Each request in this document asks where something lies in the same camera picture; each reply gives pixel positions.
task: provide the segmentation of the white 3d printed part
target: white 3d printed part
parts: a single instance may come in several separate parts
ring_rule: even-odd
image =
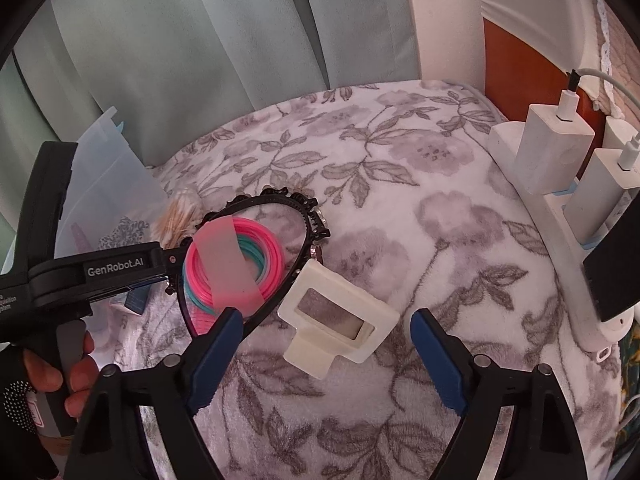
[[[355,339],[343,336],[298,308],[310,288],[364,321]],[[364,362],[400,318],[400,314],[384,301],[377,300],[313,259],[305,264],[282,300],[278,316],[296,329],[284,359],[316,379],[324,379],[338,355],[354,363]]]

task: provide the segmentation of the light blue curtain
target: light blue curtain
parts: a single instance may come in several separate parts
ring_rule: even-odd
[[[419,77],[408,0],[50,0],[15,57],[36,103],[31,137],[76,140],[115,106],[151,166],[276,102]],[[13,159],[0,170],[9,225],[34,156],[34,143],[28,160],[10,155],[23,129],[14,124],[2,146]]]
[[[0,68],[0,262],[14,237],[40,145],[56,139],[10,57]]]

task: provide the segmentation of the pink ring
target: pink ring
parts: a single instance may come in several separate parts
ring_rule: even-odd
[[[245,235],[255,241],[261,248],[265,257],[266,272],[263,273],[262,279],[258,283],[258,290],[262,297],[267,300],[271,297],[280,284],[284,273],[284,252],[278,243],[275,235],[260,223],[249,220],[248,218],[234,217],[234,228],[236,234]],[[197,257],[198,250],[195,244],[191,244],[187,249],[185,257],[185,270],[189,279],[191,291],[196,295],[199,301],[205,305],[211,306],[213,301],[209,280],[205,269]]]

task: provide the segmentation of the transparent plastic bag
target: transparent plastic bag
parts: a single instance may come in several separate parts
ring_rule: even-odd
[[[56,239],[56,257],[151,240],[168,204],[107,110],[78,140]]]

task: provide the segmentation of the finger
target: finger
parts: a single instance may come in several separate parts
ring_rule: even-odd
[[[90,354],[95,350],[94,338],[88,332],[84,333],[84,353]]]
[[[98,365],[90,356],[77,362],[69,372],[69,383],[75,392],[90,390],[98,378]]]
[[[62,386],[62,373],[31,350],[24,351],[24,367],[31,385],[39,392],[55,392]]]
[[[84,410],[86,400],[89,398],[90,394],[91,390],[83,390],[82,392],[76,392],[66,398],[65,409],[69,416],[72,416],[73,418],[80,418],[82,410]]]

